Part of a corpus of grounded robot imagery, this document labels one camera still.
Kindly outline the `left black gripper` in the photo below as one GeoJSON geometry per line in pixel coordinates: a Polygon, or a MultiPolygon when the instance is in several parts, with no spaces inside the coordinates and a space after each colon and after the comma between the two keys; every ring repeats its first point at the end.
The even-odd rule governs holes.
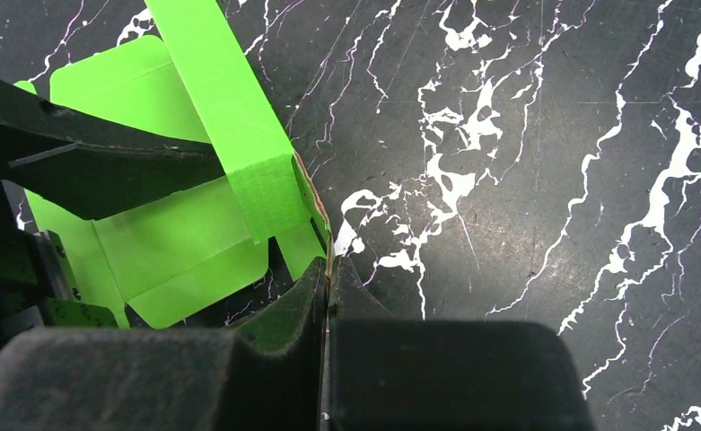
{"type": "MultiPolygon", "coordinates": [[[[100,220],[225,175],[210,144],[156,135],[56,105],[0,80],[0,179],[100,220]]],[[[52,231],[18,228],[0,180],[0,350],[38,327],[108,327],[86,303],[52,231]]]]}

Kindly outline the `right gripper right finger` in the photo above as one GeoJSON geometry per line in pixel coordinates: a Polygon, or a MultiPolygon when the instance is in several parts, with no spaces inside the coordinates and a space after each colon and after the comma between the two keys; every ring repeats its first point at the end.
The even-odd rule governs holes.
{"type": "Polygon", "coordinates": [[[531,321],[407,320],[353,261],[329,283],[330,430],[592,430],[565,343],[531,321]]]}

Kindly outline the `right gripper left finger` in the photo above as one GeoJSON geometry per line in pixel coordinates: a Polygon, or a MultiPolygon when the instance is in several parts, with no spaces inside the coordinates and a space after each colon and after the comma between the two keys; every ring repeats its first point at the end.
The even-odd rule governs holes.
{"type": "Polygon", "coordinates": [[[314,430],[326,261],[218,329],[36,329],[0,352],[0,430],[314,430]]]}

